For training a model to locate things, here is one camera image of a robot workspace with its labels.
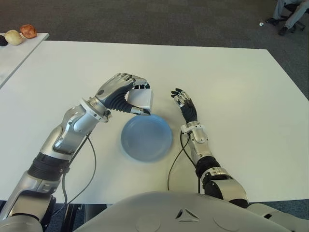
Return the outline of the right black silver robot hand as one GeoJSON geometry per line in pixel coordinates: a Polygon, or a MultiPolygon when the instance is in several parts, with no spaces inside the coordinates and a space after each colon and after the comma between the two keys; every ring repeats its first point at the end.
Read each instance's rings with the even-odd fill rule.
{"type": "Polygon", "coordinates": [[[171,91],[171,97],[180,108],[186,123],[197,122],[197,111],[191,97],[182,89],[175,88],[171,91]]]}

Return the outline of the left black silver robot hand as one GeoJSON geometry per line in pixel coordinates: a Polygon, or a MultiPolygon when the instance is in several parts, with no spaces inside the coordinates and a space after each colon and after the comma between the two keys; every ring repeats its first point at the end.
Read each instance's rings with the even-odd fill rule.
{"type": "Polygon", "coordinates": [[[116,110],[141,116],[150,116],[149,110],[128,103],[125,95],[136,86],[148,87],[146,79],[128,73],[118,73],[105,82],[96,95],[88,100],[89,104],[100,113],[116,110]]]}

